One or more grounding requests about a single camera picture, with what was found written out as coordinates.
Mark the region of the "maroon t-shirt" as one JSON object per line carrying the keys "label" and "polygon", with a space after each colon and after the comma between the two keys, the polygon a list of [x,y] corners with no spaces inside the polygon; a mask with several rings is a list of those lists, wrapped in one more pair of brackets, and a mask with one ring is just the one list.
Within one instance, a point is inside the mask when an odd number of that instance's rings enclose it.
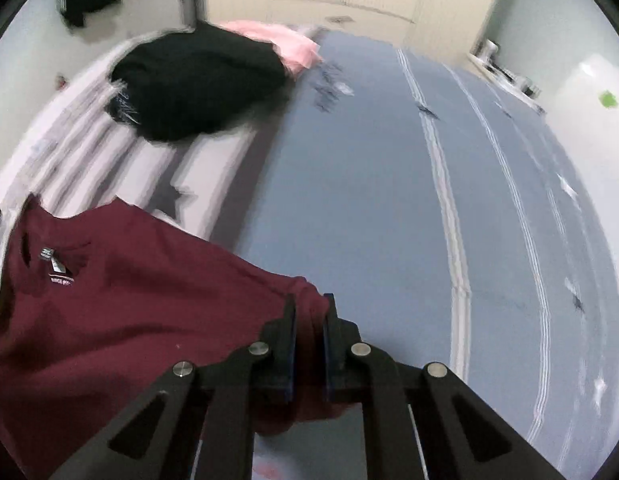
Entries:
{"label": "maroon t-shirt", "polygon": [[328,300],[113,200],[57,218],[30,198],[0,285],[0,442],[50,477],[180,361],[221,362],[293,300],[310,353]]}

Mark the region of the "striped grey white bedsheet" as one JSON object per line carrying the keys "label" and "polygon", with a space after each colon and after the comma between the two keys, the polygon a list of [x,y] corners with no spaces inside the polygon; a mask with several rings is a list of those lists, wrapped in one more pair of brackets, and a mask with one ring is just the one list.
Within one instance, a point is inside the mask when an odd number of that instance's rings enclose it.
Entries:
{"label": "striped grey white bedsheet", "polygon": [[176,143],[106,111],[134,41],[38,114],[0,174],[0,274],[29,195],[57,218],[123,200],[331,292],[365,338],[441,361],[570,479],[610,452],[619,288],[595,205],[544,117],[385,42],[323,62],[244,120]]}

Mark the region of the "black garment pile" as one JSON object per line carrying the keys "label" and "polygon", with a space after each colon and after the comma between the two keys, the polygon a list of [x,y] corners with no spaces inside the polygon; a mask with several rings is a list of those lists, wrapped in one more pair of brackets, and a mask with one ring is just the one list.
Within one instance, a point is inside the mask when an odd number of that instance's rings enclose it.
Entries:
{"label": "black garment pile", "polygon": [[201,23],[137,44],[110,81],[119,90],[109,115],[148,141],[171,143],[238,122],[284,88],[288,73],[271,44]]}

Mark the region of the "grey suitcase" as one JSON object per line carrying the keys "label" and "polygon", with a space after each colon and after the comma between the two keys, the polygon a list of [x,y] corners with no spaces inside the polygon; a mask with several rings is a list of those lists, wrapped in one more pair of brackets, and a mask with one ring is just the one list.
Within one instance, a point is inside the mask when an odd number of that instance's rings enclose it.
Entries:
{"label": "grey suitcase", "polygon": [[178,0],[180,3],[180,18],[184,26],[196,28],[206,21],[206,0]]}

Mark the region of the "pink garment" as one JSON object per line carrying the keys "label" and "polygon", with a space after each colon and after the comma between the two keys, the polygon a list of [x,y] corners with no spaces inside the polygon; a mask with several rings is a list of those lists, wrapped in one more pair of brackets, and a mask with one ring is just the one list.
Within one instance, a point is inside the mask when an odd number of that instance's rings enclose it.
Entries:
{"label": "pink garment", "polygon": [[271,44],[285,69],[293,77],[323,62],[319,45],[302,32],[286,25],[236,20],[221,22],[220,27],[251,40]]}

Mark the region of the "white side desk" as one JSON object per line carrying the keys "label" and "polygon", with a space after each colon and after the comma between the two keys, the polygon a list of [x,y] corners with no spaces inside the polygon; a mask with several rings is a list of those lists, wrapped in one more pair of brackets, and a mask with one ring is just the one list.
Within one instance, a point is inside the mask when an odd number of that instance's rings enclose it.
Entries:
{"label": "white side desk", "polygon": [[483,39],[474,50],[467,54],[468,61],[479,73],[492,81],[495,86],[511,94],[540,115],[546,114],[544,107],[538,103],[541,93],[538,86],[526,76],[516,74],[503,67],[498,61],[500,47],[491,39]]}

